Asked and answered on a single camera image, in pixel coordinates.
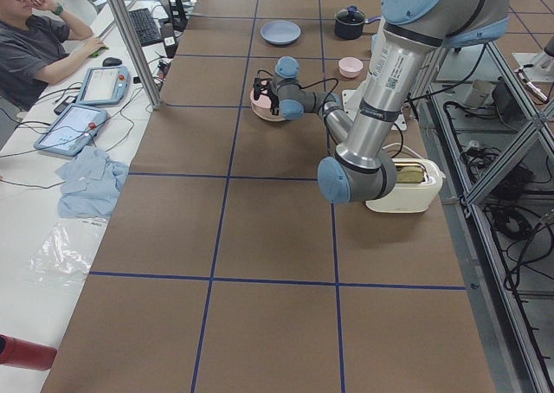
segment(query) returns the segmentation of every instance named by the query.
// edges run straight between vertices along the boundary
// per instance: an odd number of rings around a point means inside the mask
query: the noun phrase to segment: clear plastic bag
[[[80,290],[106,231],[105,218],[61,218],[29,260],[29,278],[49,287]]]

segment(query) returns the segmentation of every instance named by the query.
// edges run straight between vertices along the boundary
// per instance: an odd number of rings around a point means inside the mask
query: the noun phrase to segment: blue plate
[[[300,27],[290,21],[272,21],[261,27],[261,37],[273,45],[287,45],[300,37]]]

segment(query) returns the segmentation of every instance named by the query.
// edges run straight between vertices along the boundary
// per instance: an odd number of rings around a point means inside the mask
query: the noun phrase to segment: person's hand
[[[82,46],[82,50],[87,53],[87,56],[89,56],[91,54],[94,54],[99,49],[105,47],[106,44],[102,42],[99,37],[93,36],[92,38],[89,38],[87,42],[85,42],[85,45]]]
[[[55,0],[31,0],[31,3],[36,10],[54,11],[58,7],[58,3]]]

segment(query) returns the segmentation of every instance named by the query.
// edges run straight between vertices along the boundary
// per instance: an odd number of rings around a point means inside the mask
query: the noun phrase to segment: person's arm
[[[36,10],[49,10],[54,12],[58,8],[55,0],[33,0],[33,8]],[[68,10],[63,10],[59,17],[69,26],[68,40],[86,40],[93,36],[93,31],[78,16]]]
[[[90,38],[85,45],[76,49],[66,58],[62,58],[38,70],[35,74],[35,79],[47,82],[48,84],[59,83],[77,71],[90,54],[95,53],[102,47],[105,47],[105,45],[100,38]]]

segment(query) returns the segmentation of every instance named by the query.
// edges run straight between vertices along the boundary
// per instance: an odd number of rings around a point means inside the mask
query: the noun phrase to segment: red cylinder
[[[57,352],[54,347],[0,335],[0,364],[30,370],[48,370],[52,367]]]

